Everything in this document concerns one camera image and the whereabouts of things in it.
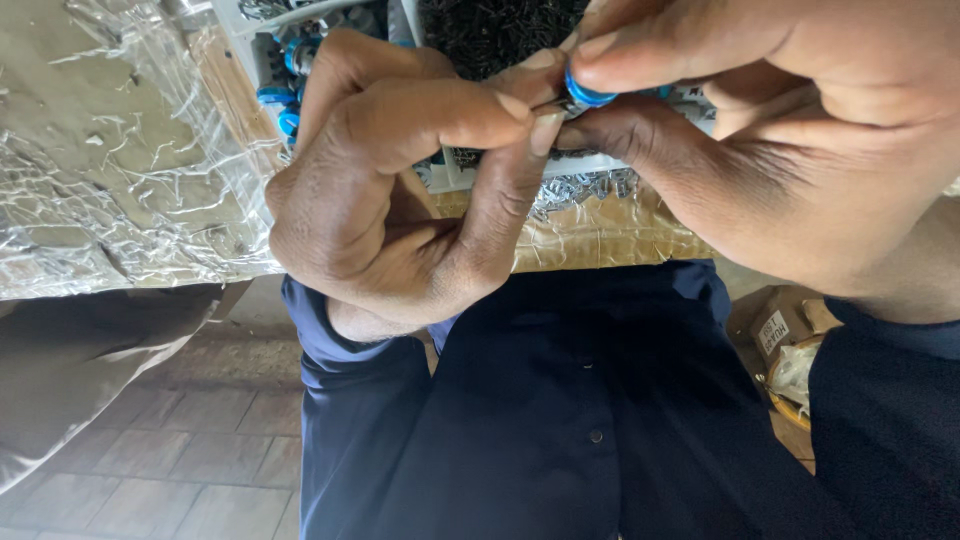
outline navy blue shirt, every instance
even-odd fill
[[[288,278],[283,296],[304,539],[960,534],[960,322],[831,302],[814,478],[772,433],[711,263],[513,276],[432,329],[432,379],[417,339],[347,341],[322,294]]]

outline sleeve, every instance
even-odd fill
[[[810,373],[817,480],[871,536],[960,536],[960,321],[828,306],[845,326]]]
[[[289,276],[283,300],[303,346],[302,538],[356,537],[406,446],[430,387],[423,344],[344,339],[326,297]]]

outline fingernail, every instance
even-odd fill
[[[584,15],[600,13],[606,5],[607,0],[590,0],[590,3],[587,4],[587,8],[584,10]]]
[[[550,49],[540,49],[534,56],[520,63],[520,67],[526,69],[544,69],[557,63],[557,57],[553,55]]]
[[[600,36],[597,39],[591,39],[577,49],[577,54],[579,54],[580,58],[584,60],[593,60],[607,52],[607,50],[610,49],[613,43],[616,41],[617,37],[617,32],[611,32],[605,36]]]
[[[570,34],[566,39],[564,39],[564,42],[561,43],[560,47],[558,48],[564,51],[565,53],[569,54],[570,51],[573,50],[573,47],[577,46],[578,40],[580,40],[580,31],[574,30],[572,34]]]
[[[500,100],[500,105],[503,106],[503,110],[509,112],[513,118],[526,120],[527,117],[530,116],[530,108],[527,107],[527,104],[515,97],[508,96],[503,92],[496,92],[496,99]]]
[[[584,132],[563,126],[557,134],[557,148],[561,150],[580,150],[587,148],[587,136]]]
[[[550,153],[553,141],[564,124],[564,114],[554,112],[545,116],[538,116],[534,129],[530,132],[530,153],[542,158]]]

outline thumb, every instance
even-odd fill
[[[510,276],[516,242],[563,122],[563,112],[545,108],[528,138],[490,150],[480,162],[470,207],[448,260],[486,293]]]
[[[810,2],[677,0],[574,52],[577,82],[628,92],[706,77],[775,56]]]

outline floor tile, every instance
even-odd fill
[[[171,479],[250,483],[270,448],[270,437],[197,433]]]
[[[0,523],[7,523],[13,513],[19,508],[50,475],[34,471],[7,493],[0,495]]]
[[[299,437],[277,437],[267,457],[253,477],[253,485],[289,487],[300,485],[300,461],[303,448]]]
[[[0,540],[34,540],[39,532],[0,527]]]
[[[87,427],[70,439],[59,452],[53,454],[40,466],[40,470],[89,473],[119,436],[120,430]]]
[[[260,487],[210,485],[177,532],[178,540],[272,538],[290,492]]]
[[[203,488],[162,480],[123,480],[86,530],[136,538],[170,538]]]
[[[250,408],[253,395],[248,390],[229,388],[187,392],[163,428],[233,433]]]
[[[96,428],[126,428],[154,400],[157,390],[127,386],[90,424]]]
[[[174,468],[190,433],[126,430],[93,468],[95,473],[164,479]]]
[[[13,513],[20,527],[86,527],[104,505],[119,479],[80,475],[52,475]]]
[[[274,540],[300,540],[300,492],[294,493],[283,510]]]
[[[253,400],[238,433],[249,435],[300,435],[300,405],[303,392],[267,394],[260,392]]]
[[[143,409],[136,420],[133,420],[130,427],[140,430],[159,430],[182,398],[183,392],[157,390],[154,400]]]

